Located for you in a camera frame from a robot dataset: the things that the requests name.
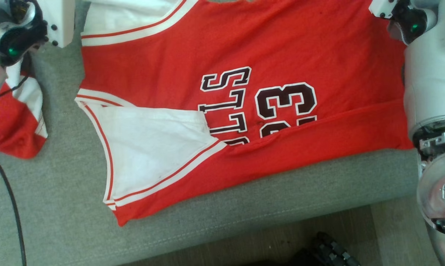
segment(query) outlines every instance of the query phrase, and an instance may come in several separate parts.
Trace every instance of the garment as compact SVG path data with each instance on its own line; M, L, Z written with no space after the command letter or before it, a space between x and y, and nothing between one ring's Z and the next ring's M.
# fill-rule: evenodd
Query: garment
M404 47L364 0L96 0L82 44L76 101L121 226L270 174L411 148Z
M47 140L42 116L42 91L37 80L20 72L22 62L6 69L7 79L0 90L0 152L22 159L35 157Z

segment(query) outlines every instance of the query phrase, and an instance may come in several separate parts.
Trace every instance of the red fabric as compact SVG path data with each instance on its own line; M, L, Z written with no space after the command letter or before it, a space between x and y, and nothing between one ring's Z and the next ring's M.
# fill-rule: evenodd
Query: red fabric
M179 201L265 175L367 151L412 148L407 138L400 77L404 46L391 40L386 22L368 10L368 1L278 0L211 3L199 1L177 24L143 39L83 47L82 88L111 93L136 106L198 110L200 104L234 101L245 88L241 109L206 113L209 128L233 125L243 112L246 132L214 134L221 140L245 136L250 143L228 146L177 183L114 211L119 225ZM202 77L251 67L247 85L202 91ZM317 104L297 115L293 105L276 118L258 114L263 88L305 82ZM317 121L297 126L297 120ZM290 128L260 137L266 124Z
M0 93L9 89L4 83ZM35 134L37 127L38 121L25 103L12 93L0 97L0 152L22 159L35 157L46 140Z

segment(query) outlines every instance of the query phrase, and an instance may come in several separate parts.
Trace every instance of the red stripe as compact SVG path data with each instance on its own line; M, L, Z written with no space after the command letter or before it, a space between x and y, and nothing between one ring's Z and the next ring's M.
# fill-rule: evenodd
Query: red stripe
M215 143L213 143L213 144L212 144L211 146L209 146L208 148L202 150L200 153L198 153L196 156L194 156L191 160L189 160L185 165L183 165L180 169L178 169L175 173L169 175L169 176L166 177L164 180L161 180L160 182L158 182L157 184L153 185L152 187L143 189L143 190L141 190L141 191L133 192L133 193L131 193L131 194L127 194L127 195L125 195L125 196L123 196L123 197L121 197L121 198L115 199L115 201L120 201L120 200L123 200L123 199L125 199L125 198L127 198L127 197L130 197L130 196L133 196L133 195L136 195L136 194L143 193L143 192L145 192L145 191L148 191L148 190L150 190L150 189L156 187L157 185L160 185L161 183L165 182L166 180L169 180L170 178L172 178L172 177L174 177L175 175L177 175L178 173L180 173L185 167L187 167L190 163L192 163L194 160L196 160L196 158L198 158L201 154L207 152L207 151L210 150L212 147L216 146L218 143L219 143L219 141L216 141Z
M186 2L186 0L183 0L180 3L180 5L178 5L177 8L169 16L165 17L163 20L160 20L159 22L155 22L155 23L150 24L150 25L138 27L138 28L135 28L135 29L124 30L124 31L120 31L120 32L113 32L113 33L107 33L107 34L85 35L85 36L82 36L81 38L82 39L87 39L87 38L97 38L97 37L111 37L111 36L131 33L131 32L143 30L143 29L146 29L146 28L150 28L150 27L153 27L153 26L157 26L158 24L166 22L170 17L172 17L183 6L183 4L185 4L185 2Z
M98 98L98 97L93 97L93 96L86 96L86 95L78 94L78 95L76 96L76 98L86 98L86 99L91 99L91 100L97 100L97 101L106 102L106 103L112 104L113 106L122 106L122 105L120 105L120 104L118 104L118 103L115 103L115 102L113 102L113 101L109 101L109 100L106 100L106 99L103 99L103 98Z
M109 181L109 191L108 191L108 198L107 200L109 200L111 198L111 191L112 191L112 183L114 182L114 167L112 165L112 156L111 156L111 149L109 148L109 143L108 140L106 139L106 136L104 135L103 129L101 128L101 125L99 124L99 121L97 119L97 117L94 115L93 111L91 111L91 109L88 106L84 106L89 113L91 113L91 115L93 116L94 121L96 121L96 124L98 125L99 128L99 132L101 133L101 136L103 137L104 143L106 144L106 148L108 150L108 156L109 156L109 165L110 165L110 181Z

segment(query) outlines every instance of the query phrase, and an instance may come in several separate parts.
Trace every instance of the gray couch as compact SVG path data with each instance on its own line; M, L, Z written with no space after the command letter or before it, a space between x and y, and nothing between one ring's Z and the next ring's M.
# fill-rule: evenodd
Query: gray couch
M84 77L79 32L86 4L77 5L74 42L65 49L47 46L33 57L44 91L47 143L33 160L0 154L30 266L119 265L415 192L414 151L383 150L204 195L118 227L101 202L106 178L102 146L74 103ZM20 265L20 250L0 177L0 266L13 265Z

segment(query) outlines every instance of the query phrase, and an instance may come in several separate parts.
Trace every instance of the wooden floor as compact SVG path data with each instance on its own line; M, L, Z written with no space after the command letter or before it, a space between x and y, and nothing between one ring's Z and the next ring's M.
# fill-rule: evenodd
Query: wooden floor
M239 266L283 262L325 231L362 266L439 266L414 197L194 246L125 266Z

